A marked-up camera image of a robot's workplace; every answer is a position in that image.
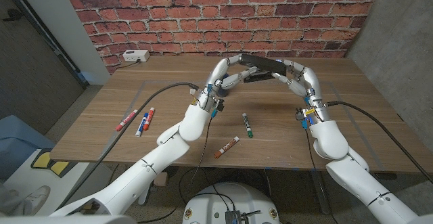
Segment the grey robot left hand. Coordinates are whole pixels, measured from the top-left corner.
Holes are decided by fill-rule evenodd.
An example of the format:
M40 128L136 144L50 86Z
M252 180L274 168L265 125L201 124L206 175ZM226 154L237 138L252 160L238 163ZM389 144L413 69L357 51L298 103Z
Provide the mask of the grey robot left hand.
M203 94L198 97L201 109L209 112L210 108L214 104L214 96L217 95L219 89L232 89L243 79L246 79L258 71L258 68L253 66L237 74L232 74L224 79L223 77L230 66L240 64L241 57L241 55L236 55L230 58L224 58L214 67L214 70L209 74L206 80Z

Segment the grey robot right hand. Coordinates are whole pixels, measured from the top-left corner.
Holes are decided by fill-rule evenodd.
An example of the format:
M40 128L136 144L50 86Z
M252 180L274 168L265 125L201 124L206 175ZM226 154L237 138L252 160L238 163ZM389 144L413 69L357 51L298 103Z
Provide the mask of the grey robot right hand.
M314 71L292 60L277 60L286 66L286 70L293 76L289 79L280 73L272 72L271 75L285 83L288 88L297 96L301 97L308 109L315 109L313 112L314 124L331 120L327 109L322 102L322 92Z

